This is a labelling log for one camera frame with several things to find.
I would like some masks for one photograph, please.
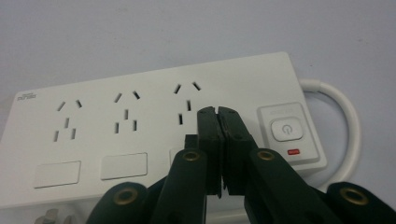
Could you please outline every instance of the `power outlet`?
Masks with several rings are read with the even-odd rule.
[[[125,181],[150,186],[207,106],[238,111],[258,146],[301,175],[326,166],[279,52],[19,92],[0,145],[0,208],[95,198]]]

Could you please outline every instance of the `brass screw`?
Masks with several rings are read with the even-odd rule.
[[[342,188],[340,189],[340,193],[341,196],[343,196],[343,198],[350,203],[354,203],[356,205],[366,205],[367,203],[369,203],[369,199],[367,198],[367,196],[357,189]]]
[[[274,154],[269,151],[260,151],[257,156],[264,161],[271,161],[275,158]]]
[[[137,198],[137,195],[138,195],[138,193],[137,193],[136,189],[125,188],[125,189],[118,191],[114,195],[113,201],[117,205],[126,205],[126,204],[134,202],[134,200],[136,200],[136,198]]]
[[[201,156],[194,151],[184,153],[183,159],[186,161],[198,161]]]

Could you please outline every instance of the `brand logo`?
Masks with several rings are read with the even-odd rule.
[[[33,98],[35,98],[35,94],[30,92],[30,93],[23,94],[22,96],[19,96],[17,101],[19,101],[19,100],[30,100],[30,99],[33,99]]]

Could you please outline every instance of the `power button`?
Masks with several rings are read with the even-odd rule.
[[[271,130],[278,142],[298,140],[303,137],[303,128],[297,118],[277,119],[272,122]]]

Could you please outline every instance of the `white tabletop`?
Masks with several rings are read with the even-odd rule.
[[[357,107],[362,153],[350,182],[396,209],[395,11],[393,0],[4,0],[0,134],[18,91],[286,51],[298,77],[334,85]],[[347,127],[329,98],[307,102],[330,163],[318,183],[342,159]]]

